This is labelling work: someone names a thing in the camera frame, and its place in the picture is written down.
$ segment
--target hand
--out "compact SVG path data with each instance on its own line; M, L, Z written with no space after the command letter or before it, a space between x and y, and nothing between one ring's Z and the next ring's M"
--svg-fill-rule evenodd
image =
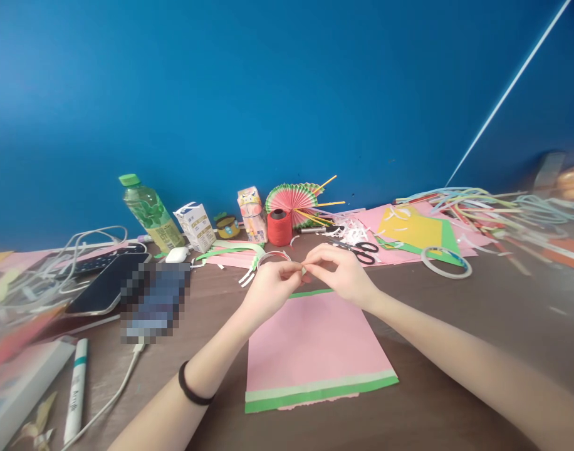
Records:
M289 261L264 263L258 269L239 308L255 328L278 312L300 286L302 269L300 263Z
M326 262L337 265L335 272L323 267ZM302 265L306 271L329 285L343 299L364 310L370 309L372 300L379 291L368 278L356 255L345 249L327 243L320 244L308 253Z

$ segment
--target blurred phone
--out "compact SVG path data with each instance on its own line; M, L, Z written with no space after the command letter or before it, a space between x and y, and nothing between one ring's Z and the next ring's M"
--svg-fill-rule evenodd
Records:
M121 339L124 343L153 344L172 336L189 296L190 264L149 262L141 265L122 296Z
M66 308L67 316L107 314L120 302L122 289L151 254L118 255Z

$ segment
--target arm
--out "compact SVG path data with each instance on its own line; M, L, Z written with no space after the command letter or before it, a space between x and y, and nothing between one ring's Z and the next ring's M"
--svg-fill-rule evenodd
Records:
M194 393L214 396L249 337L300 285L301 268L295 262L270 262L260 268L239 309L185 367L185 381ZM183 451L206 410L187 399L174 375L109 449Z
M323 262L337 265L335 272ZM379 291L354 254L329 245L302 262L341 297L382 319L543 450L574 450L574 396L473 335Z

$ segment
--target charging cable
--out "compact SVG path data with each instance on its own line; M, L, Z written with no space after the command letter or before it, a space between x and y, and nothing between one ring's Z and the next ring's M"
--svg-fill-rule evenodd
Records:
M135 348L133 350L133 356L132 356L132 361L130 362L130 365L128 366L128 371L126 372L126 376L124 376L124 380L122 381L122 384L120 385L120 388L118 389L118 391L116 391L116 394L114 396L112 396L112 399L110 399L109 401L107 401L107 404L103 406L103 408L97 412L97 414L93 417L93 419L91 419L86 426L84 426L80 432L78 432L76 434L76 436L71 439L68 443L66 443L66 445L61 449L61 451L67 451L68 449L70 449L70 447L76 443L78 441L78 439L80 437L82 437L84 435L84 433L86 432L86 430L91 427L91 425L93 423L95 423L99 417L101 415L103 415L103 413L108 410L111 406L114 405L114 403L120 399L120 395L122 394L122 392L124 391L124 388L126 387L126 384L128 383L128 379L130 379L130 375L132 374L133 370L135 369L135 365L137 364L137 360L138 357L141 355L141 352L143 351L143 349L145 348L145 343L139 343L137 345L135 345Z

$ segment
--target tape roll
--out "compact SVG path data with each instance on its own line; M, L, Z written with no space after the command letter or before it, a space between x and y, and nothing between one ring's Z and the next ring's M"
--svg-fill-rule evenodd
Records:
M429 252L429 251L441 251L441 252L446 252L447 254L450 254L452 257L454 257L460 263L462 263L462 267L465 270L464 273L452 274L451 272L445 272L443 269L439 269L437 266L433 265L433 263L431 263L431 261L429 260L429 257L427 257L427 252ZM465 260L465 258L460 256L456 252L452 252L450 249L446 249L445 247L441 247L441 246L426 247L421 252L420 259L425 264L425 266L427 266L431 271L436 272L440 276L447 277L448 279L457 279L457 280L466 279L467 277L469 277L473 273L473 269L472 269L471 265L469 264L469 262L467 262Z

